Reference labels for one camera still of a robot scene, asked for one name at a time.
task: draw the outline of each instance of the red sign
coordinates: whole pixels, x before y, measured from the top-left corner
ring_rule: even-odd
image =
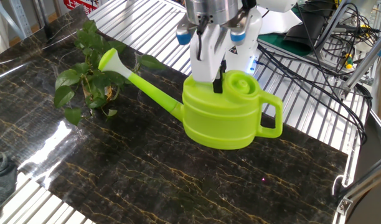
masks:
[[[84,12],[87,15],[89,13],[91,13],[92,11],[94,11],[95,9],[98,9],[98,6],[99,6],[99,3],[97,0],[84,0],[84,1],[82,1],[82,0],[63,0],[63,3],[65,4],[65,6],[69,10],[74,9],[75,7],[77,7],[79,5],[83,5],[84,6]]]

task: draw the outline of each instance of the metal slat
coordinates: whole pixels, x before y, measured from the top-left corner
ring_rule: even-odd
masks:
[[[0,207],[0,224],[91,224],[80,212],[42,188],[22,172],[16,191]]]

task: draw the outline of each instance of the metal rod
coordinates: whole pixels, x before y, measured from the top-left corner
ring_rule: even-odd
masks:
[[[317,41],[318,46],[316,46],[316,52],[321,52],[324,44],[327,42],[333,30],[336,28],[340,20],[343,18],[344,13],[346,13],[347,7],[344,7],[346,3],[351,2],[351,0],[341,1],[338,9],[335,11],[332,19],[329,21],[319,40]]]
[[[42,0],[32,0],[35,14],[40,25],[40,29],[48,25],[48,15],[45,14],[45,6]]]
[[[359,80],[364,76],[367,70],[373,65],[373,63],[379,57],[377,54],[381,51],[381,37],[377,43],[372,47],[366,57],[361,61],[358,67],[355,69],[350,78],[343,83],[342,87],[346,90],[351,90],[359,82]]]
[[[27,20],[26,14],[23,10],[21,0],[9,0],[9,3],[12,7],[12,10],[14,11],[17,25],[19,26],[21,31],[24,33],[26,37],[32,35],[33,32],[31,31],[29,21]]]
[[[14,29],[14,31],[19,36],[19,38],[21,40],[24,40],[26,38],[26,35],[20,30],[20,28],[16,25],[16,23],[13,21],[10,15],[6,12],[1,2],[0,2],[0,13],[2,16],[5,17],[5,19],[8,21],[9,25],[11,25],[11,27]]]
[[[62,11],[60,10],[59,1],[58,0],[53,0],[53,1],[54,1],[54,8],[55,8],[56,16],[60,17],[62,15]]]
[[[376,162],[368,173],[361,177],[356,182],[350,184],[340,194],[339,198],[346,198],[350,201],[354,201],[361,197],[364,193],[374,188],[381,183],[381,160]]]

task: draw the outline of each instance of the green leaf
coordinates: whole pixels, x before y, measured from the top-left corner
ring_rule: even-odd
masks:
[[[65,108],[65,118],[68,122],[78,125],[81,120],[81,109],[80,108]]]
[[[117,87],[117,91],[116,91],[116,94],[115,96],[111,99],[112,101],[117,99],[117,96],[118,96],[118,93],[120,92],[120,87]]]
[[[105,95],[105,87],[101,85],[101,83],[95,82],[94,78],[95,77],[93,77],[91,81],[88,81],[89,85],[86,84],[85,89],[90,91],[94,98],[103,97]]]
[[[107,96],[103,95],[102,97],[92,98],[88,96],[85,98],[85,104],[91,109],[102,106],[106,103]]]
[[[104,74],[99,72],[99,70],[93,70],[93,82],[96,86],[110,86],[110,80],[109,78]]]
[[[93,51],[90,56],[90,62],[94,69],[98,69],[99,61],[101,60],[100,55],[97,51]]]
[[[80,40],[74,40],[74,46],[76,46],[77,48],[80,48],[82,49],[84,47],[84,45],[81,44],[81,41]]]
[[[56,108],[60,108],[69,102],[74,96],[74,91],[70,86],[61,86],[55,92],[54,104]]]
[[[90,34],[86,33],[85,31],[82,30],[77,30],[77,37],[80,41],[80,43],[86,47],[91,46],[91,37]]]
[[[165,69],[166,66],[164,66],[161,62],[159,62],[158,59],[151,55],[142,55],[142,57],[139,60],[139,63],[141,65],[144,65],[145,67],[148,68],[153,68],[153,69]]]
[[[72,66],[72,69],[77,72],[77,74],[86,74],[88,71],[88,65],[87,63],[76,63]]]
[[[117,114],[117,110],[111,110],[111,109],[109,109],[109,113],[108,113],[108,116],[110,117],[110,116],[114,116],[114,115],[116,115]]]
[[[117,40],[109,41],[109,45],[110,48],[116,49],[119,54],[122,53],[122,51],[124,51],[124,49],[126,48],[126,45],[124,43]]]
[[[63,71],[55,82],[55,89],[57,90],[61,86],[69,86],[76,84],[80,81],[80,75],[73,69]]]
[[[103,72],[108,78],[109,80],[116,84],[116,85],[122,85],[125,83],[126,81],[126,78],[122,75],[120,75],[119,73],[117,72],[112,72],[112,71],[105,71]]]
[[[109,42],[103,40],[103,51],[104,51],[104,53],[106,53],[110,49],[111,49],[111,46],[110,46]]]
[[[92,53],[92,49],[86,48],[86,49],[83,50],[83,54],[84,55],[90,56],[91,53]]]
[[[99,34],[90,34],[91,43],[90,47],[99,51],[100,54],[104,54],[103,51],[103,37]]]
[[[96,28],[95,21],[91,20],[84,22],[83,30],[88,33],[95,33],[98,30],[98,28]]]

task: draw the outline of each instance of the potted plant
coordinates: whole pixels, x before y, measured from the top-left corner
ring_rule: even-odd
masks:
[[[107,118],[117,114],[117,110],[105,111],[103,107],[117,99],[120,90],[124,88],[129,81],[116,72],[101,72],[98,69],[99,61],[102,55],[115,48],[121,53],[126,45],[120,41],[106,41],[101,35],[97,34],[95,21],[86,21],[82,30],[77,30],[77,40],[75,46],[80,49],[85,61],[76,63],[70,69],[63,71],[55,82],[54,105],[61,108],[66,105],[74,96],[76,90],[83,88],[84,103],[93,110],[101,109]],[[149,68],[163,69],[165,66],[150,55],[137,55],[134,72],[137,72],[141,65]],[[64,115],[70,123],[77,125],[82,118],[81,108],[66,107]]]

